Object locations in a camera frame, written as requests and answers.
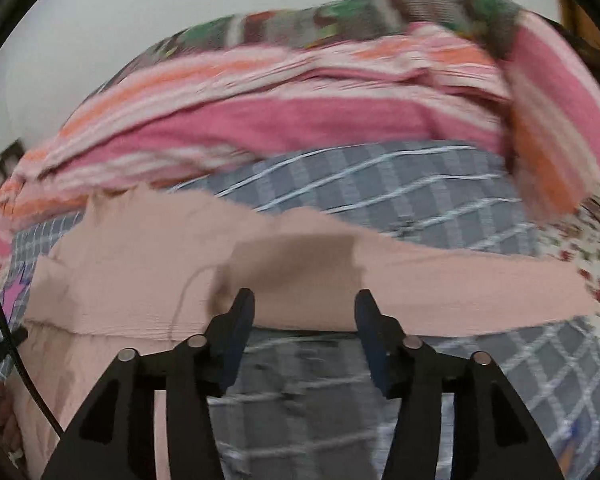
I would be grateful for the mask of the pink knitted sweater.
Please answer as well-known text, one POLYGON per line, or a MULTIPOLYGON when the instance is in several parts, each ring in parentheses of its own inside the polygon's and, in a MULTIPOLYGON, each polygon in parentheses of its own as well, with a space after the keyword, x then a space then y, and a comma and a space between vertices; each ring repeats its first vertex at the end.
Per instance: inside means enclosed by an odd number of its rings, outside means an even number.
POLYGON ((162 350, 243 287, 256 325, 274 330, 350 332, 362 289, 422 336, 497 333, 593 307, 554 259, 400 242, 311 208, 259 214, 206 192, 136 188, 93 197, 36 260, 24 362, 68 422, 117 344, 162 350))

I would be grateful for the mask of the grey checkered bed sheet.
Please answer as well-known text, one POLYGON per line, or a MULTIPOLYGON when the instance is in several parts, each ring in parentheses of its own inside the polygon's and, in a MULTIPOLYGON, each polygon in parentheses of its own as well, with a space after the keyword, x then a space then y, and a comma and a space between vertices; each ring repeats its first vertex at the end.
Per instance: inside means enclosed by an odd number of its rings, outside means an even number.
MULTIPOLYGON (((431 247, 544 255, 502 160, 457 143, 321 148, 172 188, 190 191, 266 214, 311 207, 431 247)), ((600 462, 600 340, 588 320, 430 344, 491 353, 552 449, 574 449, 569 478, 600 462)), ((377 479, 398 408, 373 385, 354 335, 253 330, 235 385, 210 412, 227 478, 377 479)))

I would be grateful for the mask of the white floral bed sheet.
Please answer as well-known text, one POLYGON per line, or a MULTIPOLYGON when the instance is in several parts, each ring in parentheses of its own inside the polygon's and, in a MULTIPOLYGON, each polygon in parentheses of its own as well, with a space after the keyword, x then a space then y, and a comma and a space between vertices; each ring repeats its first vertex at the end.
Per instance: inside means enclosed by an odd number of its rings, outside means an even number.
POLYGON ((568 262, 596 302, 588 325, 600 340, 600 191, 584 200, 573 214, 539 227, 542 253, 568 262))

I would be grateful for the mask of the pink orange striped quilt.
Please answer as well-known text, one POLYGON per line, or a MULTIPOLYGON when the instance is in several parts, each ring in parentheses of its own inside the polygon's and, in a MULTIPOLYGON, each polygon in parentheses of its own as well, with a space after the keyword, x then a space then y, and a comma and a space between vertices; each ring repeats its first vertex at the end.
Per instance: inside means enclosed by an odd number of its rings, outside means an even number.
POLYGON ((0 228, 97 191, 182 182, 309 148, 391 140, 475 144, 513 164, 536 218, 600 186, 600 87, 570 45, 522 11, 502 60, 430 22, 292 48, 173 48, 81 104, 0 187, 0 228))

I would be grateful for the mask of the floral patterned blanket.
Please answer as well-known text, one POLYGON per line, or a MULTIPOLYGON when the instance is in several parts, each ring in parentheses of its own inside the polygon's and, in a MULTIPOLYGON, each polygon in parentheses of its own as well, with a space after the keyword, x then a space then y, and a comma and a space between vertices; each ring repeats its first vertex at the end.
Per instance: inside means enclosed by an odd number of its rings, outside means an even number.
POLYGON ((95 92, 115 86, 137 70, 187 53, 243 44, 311 49, 399 35, 416 22, 441 25, 499 60, 512 47, 520 11, 513 0, 337 0, 300 10, 227 15, 157 42, 95 92))

